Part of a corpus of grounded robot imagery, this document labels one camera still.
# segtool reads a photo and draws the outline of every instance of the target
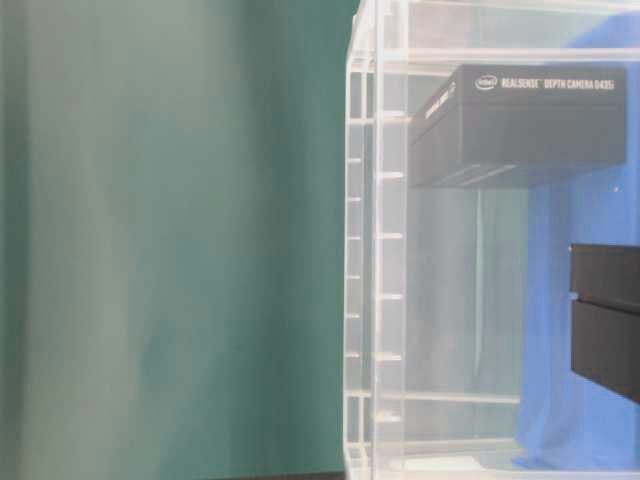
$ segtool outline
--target green backdrop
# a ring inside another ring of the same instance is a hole
[[[342,467],[355,3],[2,1],[2,478]]]

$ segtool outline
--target blue cloth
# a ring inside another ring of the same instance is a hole
[[[611,17],[571,46],[638,47],[640,12]],[[528,468],[640,468],[640,407],[570,367],[569,245],[640,244],[640,66],[625,67],[627,162],[529,193],[524,368],[516,435],[527,454],[515,460]]]

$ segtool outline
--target black device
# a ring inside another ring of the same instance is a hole
[[[412,186],[519,188],[625,161],[625,70],[461,65],[412,117]]]
[[[640,247],[571,246],[571,369],[640,403]]]

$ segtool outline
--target transparent plastic box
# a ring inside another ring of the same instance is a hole
[[[640,479],[638,9],[362,0],[346,79],[352,480]]]

